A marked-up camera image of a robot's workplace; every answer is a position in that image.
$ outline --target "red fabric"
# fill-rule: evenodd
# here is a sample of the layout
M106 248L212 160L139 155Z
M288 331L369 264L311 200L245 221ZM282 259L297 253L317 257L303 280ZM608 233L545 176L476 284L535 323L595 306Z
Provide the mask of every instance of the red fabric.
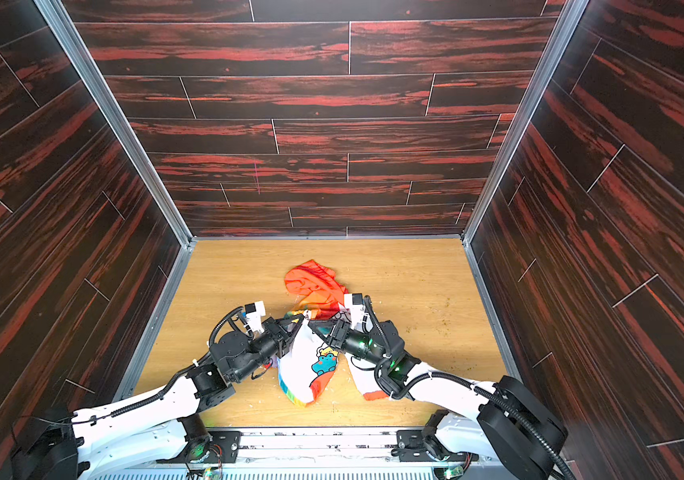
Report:
M336 272L310 260L292 268L286 278L289 293L303 295L304 298L294 306L294 310L317 310L314 320L327 320L339 312L339 304L344 305L347 288L334 279Z

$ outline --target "light wood surface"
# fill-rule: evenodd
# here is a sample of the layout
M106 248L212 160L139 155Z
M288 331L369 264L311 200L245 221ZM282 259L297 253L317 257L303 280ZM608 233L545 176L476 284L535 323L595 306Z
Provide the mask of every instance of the light wood surface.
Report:
M213 326L233 307L264 300L283 316L297 302L286 272L308 260L334 269L350 292L371 295L381 321L392 320L412 355L465 378L505 374L459 239L201 241L164 320L136 392L164 385L206 351ZM208 426L418 426L433 404L366 401L347 361L318 401L293 405L277 370L235 385L235 396L202 414Z

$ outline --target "back wall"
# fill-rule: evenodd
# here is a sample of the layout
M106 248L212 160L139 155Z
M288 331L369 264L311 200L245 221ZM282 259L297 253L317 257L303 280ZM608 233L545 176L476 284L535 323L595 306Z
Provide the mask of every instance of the back wall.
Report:
M193 234L458 234L558 0L65 0Z

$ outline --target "wood panel wall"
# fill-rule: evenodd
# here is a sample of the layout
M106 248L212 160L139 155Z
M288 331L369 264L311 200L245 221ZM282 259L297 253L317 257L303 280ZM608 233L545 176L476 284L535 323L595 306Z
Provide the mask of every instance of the wood panel wall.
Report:
M458 234L557 0L65 0L193 234Z
M0 0L0 478L26 416L112 401L178 250L37 8Z
M583 478L684 478L683 1L590 2L472 248Z

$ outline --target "wooden table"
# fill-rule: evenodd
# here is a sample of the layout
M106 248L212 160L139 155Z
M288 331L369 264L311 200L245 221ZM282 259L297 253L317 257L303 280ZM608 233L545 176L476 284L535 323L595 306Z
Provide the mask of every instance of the wooden table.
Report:
M395 323L412 355L472 379L505 374L459 239L205 240L193 252L135 391L162 386L201 358L213 326L233 307L264 300L268 315L289 311L298 299L286 292L283 277L307 260L334 269L350 292L371 295L378 318ZM326 391L306 408L286 398L275 369L235 389L203 413L208 426L419 426L436 408L364 400L341 355Z

